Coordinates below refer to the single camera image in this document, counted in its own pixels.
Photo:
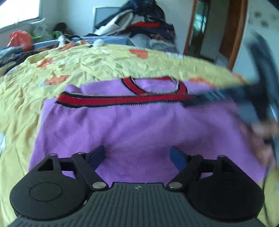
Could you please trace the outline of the right hand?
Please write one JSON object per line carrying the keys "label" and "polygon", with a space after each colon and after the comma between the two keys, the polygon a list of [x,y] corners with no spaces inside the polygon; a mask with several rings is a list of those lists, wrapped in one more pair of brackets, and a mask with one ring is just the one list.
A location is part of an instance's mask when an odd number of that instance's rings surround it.
{"label": "right hand", "polygon": [[266,120],[252,124],[242,124],[241,131],[246,135],[249,146],[256,159],[264,167],[276,166],[275,155],[270,142],[265,140],[278,136],[278,122]]}

